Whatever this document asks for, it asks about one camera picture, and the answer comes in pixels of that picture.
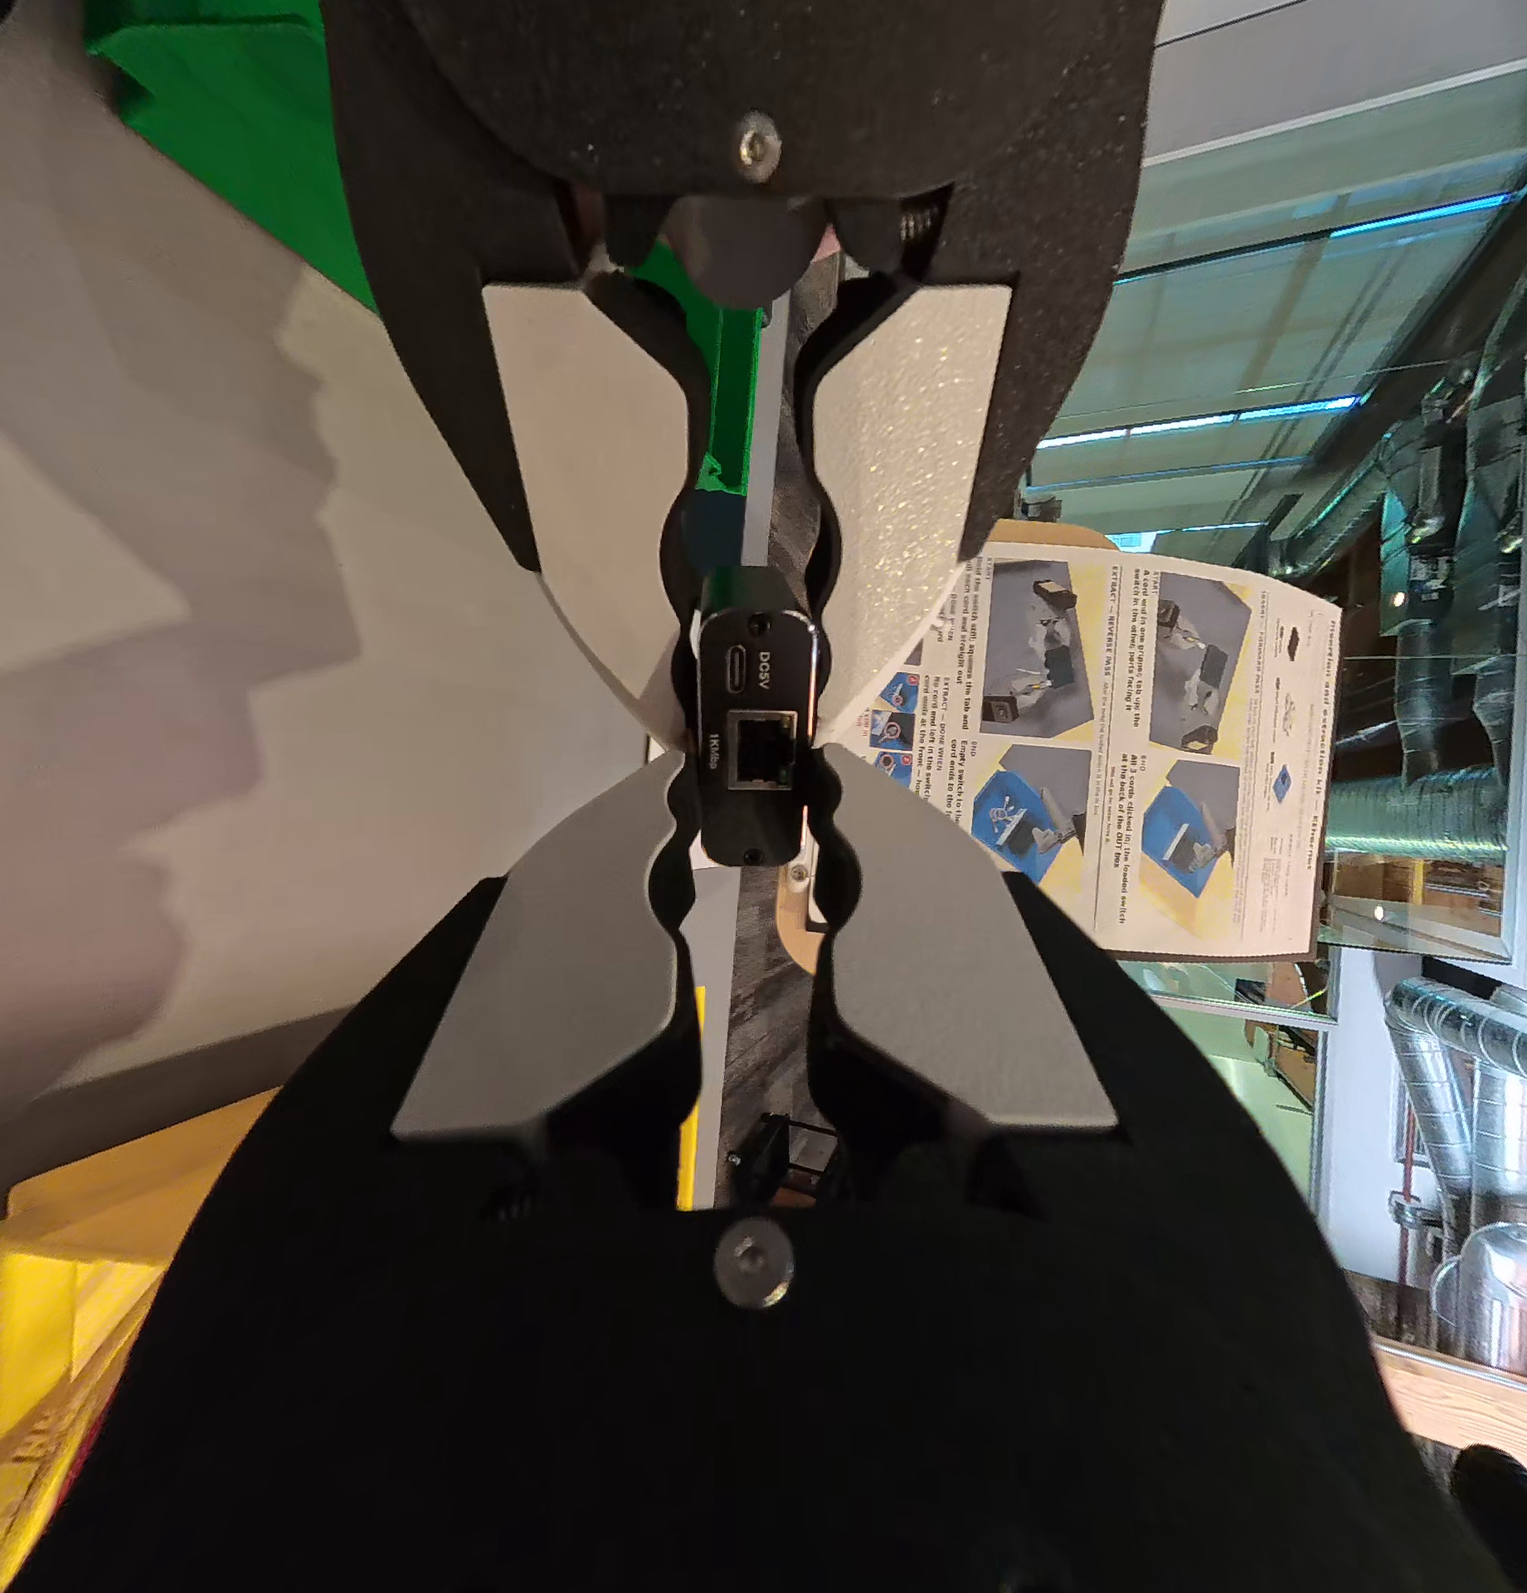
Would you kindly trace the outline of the black ethernet switch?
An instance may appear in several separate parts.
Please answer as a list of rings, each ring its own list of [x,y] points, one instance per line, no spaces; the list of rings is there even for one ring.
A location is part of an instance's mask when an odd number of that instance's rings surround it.
[[[772,567],[709,572],[693,625],[696,839],[712,866],[792,866],[806,820],[823,631]]]

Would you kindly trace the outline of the yellow plastic bin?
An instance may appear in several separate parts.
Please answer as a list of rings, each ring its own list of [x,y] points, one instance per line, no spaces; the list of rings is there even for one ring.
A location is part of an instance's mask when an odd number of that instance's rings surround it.
[[[298,1098],[137,1144],[0,1222],[0,1591],[525,1591],[561,1565],[544,1372],[510,1368],[499,1153],[391,1148],[406,1071],[361,1019]]]

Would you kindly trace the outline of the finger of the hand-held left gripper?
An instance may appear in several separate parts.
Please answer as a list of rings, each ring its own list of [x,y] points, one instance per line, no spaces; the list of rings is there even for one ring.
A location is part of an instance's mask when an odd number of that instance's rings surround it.
[[[799,352],[799,452],[823,508],[806,572],[823,748],[857,728],[953,593],[1006,318],[1011,287],[854,276]]]
[[[709,367],[674,296],[635,276],[483,287],[541,589],[659,748],[685,742],[674,510],[706,456]]]

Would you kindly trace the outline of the green plastic bin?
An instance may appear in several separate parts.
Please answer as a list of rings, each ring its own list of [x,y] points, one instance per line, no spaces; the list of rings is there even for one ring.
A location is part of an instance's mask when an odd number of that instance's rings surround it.
[[[314,0],[91,0],[82,46],[116,71],[116,116],[366,310]],[[762,310],[723,310],[668,242],[635,270],[668,291],[712,379],[696,491],[748,498]]]

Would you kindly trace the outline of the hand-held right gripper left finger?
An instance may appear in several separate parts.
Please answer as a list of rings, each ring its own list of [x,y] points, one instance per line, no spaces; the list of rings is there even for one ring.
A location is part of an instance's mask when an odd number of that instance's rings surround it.
[[[693,774],[664,752],[504,875],[395,1110],[395,1142],[534,1142],[693,1017]]]

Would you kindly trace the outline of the printed instruction sheet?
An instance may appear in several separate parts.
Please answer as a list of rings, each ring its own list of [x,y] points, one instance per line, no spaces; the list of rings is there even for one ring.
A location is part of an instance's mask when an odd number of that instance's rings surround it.
[[[998,523],[835,735],[1127,964],[1310,959],[1344,612]]]

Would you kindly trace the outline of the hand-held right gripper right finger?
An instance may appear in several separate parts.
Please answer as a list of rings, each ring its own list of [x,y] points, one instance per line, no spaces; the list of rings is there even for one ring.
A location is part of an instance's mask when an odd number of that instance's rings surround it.
[[[1115,1128],[997,859],[854,748],[818,766],[831,1019],[965,1128]]]

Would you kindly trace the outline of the black floor stand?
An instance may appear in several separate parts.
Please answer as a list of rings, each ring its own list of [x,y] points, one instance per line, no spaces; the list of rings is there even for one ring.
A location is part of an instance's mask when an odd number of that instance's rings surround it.
[[[1463,1446],[1453,1498],[1512,1591],[1527,1593],[1527,1465],[1496,1446]]]

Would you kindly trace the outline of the wooden sheet stand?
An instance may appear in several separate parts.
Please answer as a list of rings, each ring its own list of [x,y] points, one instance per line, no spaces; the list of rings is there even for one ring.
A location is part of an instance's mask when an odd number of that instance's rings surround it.
[[[1097,553],[1100,561],[1121,557],[1115,542],[1071,523],[997,523],[985,544],[985,557],[1006,561],[1031,548]],[[803,852],[778,873],[778,905],[772,905],[782,947],[806,974],[813,974],[818,947],[827,938],[827,920],[813,917],[813,859],[818,859],[818,845],[806,834]]]

